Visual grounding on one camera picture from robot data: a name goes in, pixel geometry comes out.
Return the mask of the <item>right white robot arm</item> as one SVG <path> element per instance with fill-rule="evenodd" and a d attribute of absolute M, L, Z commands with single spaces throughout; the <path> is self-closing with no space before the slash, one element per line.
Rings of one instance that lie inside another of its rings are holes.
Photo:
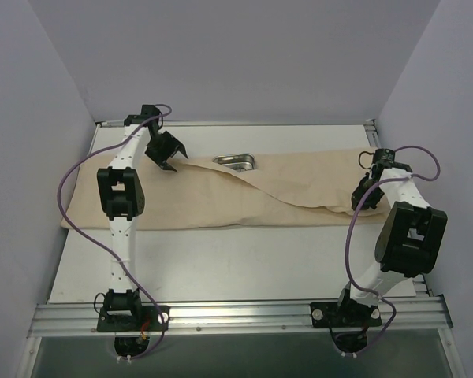
<path fill-rule="evenodd" d="M 348 283 L 334 306 L 334 315 L 350 325 L 363 313 L 371 313 L 397 284 L 429 273 L 438 258 L 448 216 L 435 209 L 419 192 L 416 180 L 426 177 L 396 160 L 395 150 L 379 148 L 370 154 L 371 164 L 352 192 L 355 227 L 360 212 L 375 210 L 385 199 L 388 216 L 374 247 L 374 262 L 355 278 L 347 267 Z"/>

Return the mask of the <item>beige cloth wrap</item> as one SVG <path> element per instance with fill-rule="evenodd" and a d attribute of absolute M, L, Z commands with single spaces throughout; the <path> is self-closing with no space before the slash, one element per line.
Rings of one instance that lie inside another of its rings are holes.
<path fill-rule="evenodd" d="M 174 158 L 172 172 L 142 157 L 140 231 L 242 226 L 347 225 L 364 170 L 360 149 L 257 154 L 257 168 L 235 172 L 211 157 Z"/>

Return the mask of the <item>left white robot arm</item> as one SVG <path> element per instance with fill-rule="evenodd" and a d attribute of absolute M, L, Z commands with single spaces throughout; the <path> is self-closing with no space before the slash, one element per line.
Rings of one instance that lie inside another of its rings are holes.
<path fill-rule="evenodd" d="M 124 122 L 123 145 L 111 163 L 96 174 L 102 211 L 111 234 L 110 288 L 104 297 L 103 317 L 115 320 L 125 330 L 142 324 L 140 289 L 128 276 L 134 270 L 138 216 L 145 210 L 145 194 L 138 166 L 143 156 L 161 170 L 174 172 L 168 162 L 175 154 L 186 155 L 183 143 L 162 131 L 163 114 L 159 106 L 142 105 L 141 112 Z"/>

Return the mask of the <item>stainless steel instrument tray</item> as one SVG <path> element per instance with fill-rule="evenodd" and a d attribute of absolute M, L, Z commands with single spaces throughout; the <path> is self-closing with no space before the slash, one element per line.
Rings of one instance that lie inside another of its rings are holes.
<path fill-rule="evenodd" d="M 236 172 L 247 172 L 257 169 L 255 157 L 252 154 L 227 154 L 216 156 L 213 163 L 232 169 Z"/>

